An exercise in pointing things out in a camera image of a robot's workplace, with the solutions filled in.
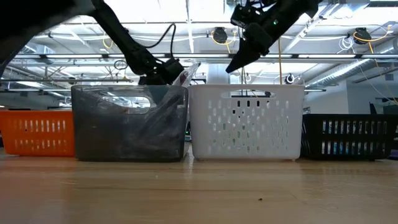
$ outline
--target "ceiling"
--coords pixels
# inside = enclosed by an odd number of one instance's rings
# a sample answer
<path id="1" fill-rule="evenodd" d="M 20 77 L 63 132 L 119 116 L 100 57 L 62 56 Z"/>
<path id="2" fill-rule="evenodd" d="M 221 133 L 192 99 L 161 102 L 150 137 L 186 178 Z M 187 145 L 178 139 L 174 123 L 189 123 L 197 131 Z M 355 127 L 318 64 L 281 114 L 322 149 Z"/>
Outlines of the ceiling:
<path id="1" fill-rule="evenodd" d="M 113 9 L 122 25 L 128 29 L 132 37 L 142 45 L 155 43 L 170 23 L 175 22 L 177 25 L 173 47 L 175 54 L 228 54 L 228 49 L 225 45 L 215 44 L 211 36 L 208 36 L 215 27 L 224 27 L 226 29 L 229 40 L 232 41 L 229 45 L 232 54 L 239 49 L 236 34 L 237 28 L 229 23 L 234 6 L 226 4 L 225 0 L 105 0 L 105 2 Z M 318 13 L 325 6 L 326 4 L 320 4 Z M 341 48 L 341 41 L 347 36 L 347 33 L 352 34 L 355 28 L 365 27 L 373 38 L 383 37 L 387 32 L 386 24 L 392 21 L 393 23 L 391 24 L 393 25 L 385 38 L 373 43 L 373 47 L 377 50 L 379 44 L 391 40 L 397 35 L 398 25 L 395 24 L 397 14 L 398 8 L 396 7 L 366 7 L 354 12 L 349 7 L 343 7 L 327 17 L 327 19 L 320 21 L 300 41 L 284 53 L 337 54 L 339 52 L 339 54 L 350 54 L 351 49 L 342 50 Z M 282 51 L 310 23 L 311 19 L 306 14 L 302 15 L 282 36 Z M 153 54 L 170 52 L 170 36 L 171 34 L 168 34 L 163 42 L 150 49 L 150 51 Z M 88 16 L 78 16 L 59 26 L 46 30 L 35 36 L 29 44 L 47 46 L 55 54 L 121 53 L 118 47 L 112 44 L 112 41 L 96 21 Z M 369 51 L 368 45 L 353 44 L 352 48 L 357 53 Z M 277 54 L 277 42 L 269 50 L 271 54 Z M 53 73 L 53 78 L 67 78 L 72 76 L 78 78 L 97 78 L 99 80 L 106 78 L 109 75 L 109 69 L 112 70 L 112 66 L 107 68 L 101 65 L 102 62 L 99 60 L 94 61 L 98 62 L 98 66 L 62 67 L 59 71 L 56 71 L 59 69 L 59 66 L 49 66 L 48 72 Z M 206 62 L 206 60 L 201 61 L 202 65 L 197 73 L 206 76 L 213 63 Z M 26 67 L 24 65 L 26 63 L 26 60 L 14 60 L 10 66 L 25 68 L 31 71 L 33 73 L 32 78 L 35 75 L 39 77 L 44 76 L 44 67 Z M 190 64 L 192 64 L 192 61 L 183 61 L 183 65 L 188 66 Z M 332 61 L 315 63 L 311 60 L 305 60 L 299 63 L 287 63 L 282 60 L 282 73 L 284 75 L 291 73 L 300 76 L 302 80 L 308 82 L 336 65 L 337 63 L 333 63 Z M 272 63 L 252 63 L 246 66 L 245 70 L 251 76 L 250 83 L 274 83 L 275 77 L 279 75 L 279 64 L 277 60 Z M 138 77 L 130 69 L 121 71 L 121 73 L 135 82 L 138 80 Z M 7 78 L 13 78 L 12 76 L 13 74 L 10 72 Z M 68 88 L 68 83 L 63 83 L 62 85 Z"/>

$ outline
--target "wooden table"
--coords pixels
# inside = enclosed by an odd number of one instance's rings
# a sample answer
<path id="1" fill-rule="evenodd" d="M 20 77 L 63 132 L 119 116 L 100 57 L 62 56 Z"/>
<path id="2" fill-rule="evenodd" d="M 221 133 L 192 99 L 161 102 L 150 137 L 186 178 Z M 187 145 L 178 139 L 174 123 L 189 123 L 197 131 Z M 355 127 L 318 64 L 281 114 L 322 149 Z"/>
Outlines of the wooden table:
<path id="1" fill-rule="evenodd" d="M 398 162 L 0 157 L 0 223 L 398 223 Z"/>

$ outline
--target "black cable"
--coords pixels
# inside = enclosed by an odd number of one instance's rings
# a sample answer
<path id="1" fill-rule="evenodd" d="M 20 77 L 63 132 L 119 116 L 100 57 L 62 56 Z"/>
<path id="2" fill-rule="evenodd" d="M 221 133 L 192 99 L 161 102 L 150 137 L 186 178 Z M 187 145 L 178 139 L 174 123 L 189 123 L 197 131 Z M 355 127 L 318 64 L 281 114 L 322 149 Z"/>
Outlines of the black cable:
<path id="1" fill-rule="evenodd" d="M 169 27 L 166 29 L 166 31 L 163 33 L 163 35 L 160 37 L 160 39 L 159 39 L 155 44 L 150 45 L 150 46 L 144 46 L 144 47 L 147 48 L 147 49 L 151 49 L 151 48 L 153 48 L 153 47 L 158 46 L 158 45 L 161 43 L 161 41 L 164 39 L 164 37 L 166 36 L 166 34 L 169 32 L 169 30 L 171 29 L 171 27 L 174 28 L 174 29 L 173 29 L 173 34 L 172 34 L 172 41 L 171 41 L 171 43 L 170 43 L 170 54 L 171 54 L 171 56 L 173 57 L 173 42 L 174 42 L 175 31 L 176 31 L 176 29 L 177 29 L 177 26 L 175 25 L 175 23 L 172 23 L 172 24 L 169 25 Z"/>

